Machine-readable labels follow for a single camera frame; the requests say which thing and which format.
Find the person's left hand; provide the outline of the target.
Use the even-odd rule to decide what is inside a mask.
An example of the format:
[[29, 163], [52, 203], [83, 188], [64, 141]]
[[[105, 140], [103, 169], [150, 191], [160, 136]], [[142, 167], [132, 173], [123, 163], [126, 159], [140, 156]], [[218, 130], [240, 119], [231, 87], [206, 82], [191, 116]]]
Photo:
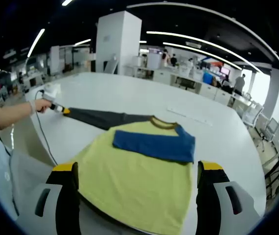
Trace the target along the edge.
[[50, 108], [52, 103], [45, 99], [36, 99], [34, 101], [35, 109], [37, 112], [44, 113], [46, 109]]

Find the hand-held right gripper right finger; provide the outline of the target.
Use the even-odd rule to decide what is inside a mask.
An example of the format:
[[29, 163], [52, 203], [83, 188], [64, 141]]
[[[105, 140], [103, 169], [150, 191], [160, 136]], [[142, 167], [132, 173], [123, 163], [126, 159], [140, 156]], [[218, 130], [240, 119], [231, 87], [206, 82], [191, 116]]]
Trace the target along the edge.
[[197, 189], [198, 235], [247, 235], [261, 219], [254, 199], [217, 163], [198, 161]]

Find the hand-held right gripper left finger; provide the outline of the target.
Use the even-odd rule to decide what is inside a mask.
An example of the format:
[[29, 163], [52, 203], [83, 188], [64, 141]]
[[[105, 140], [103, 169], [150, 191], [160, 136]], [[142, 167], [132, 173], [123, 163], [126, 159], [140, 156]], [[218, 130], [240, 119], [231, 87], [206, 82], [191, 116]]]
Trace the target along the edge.
[[78, 163], [55, 166], [23, 200], [17, 224], [26, 235], [79, 235]]

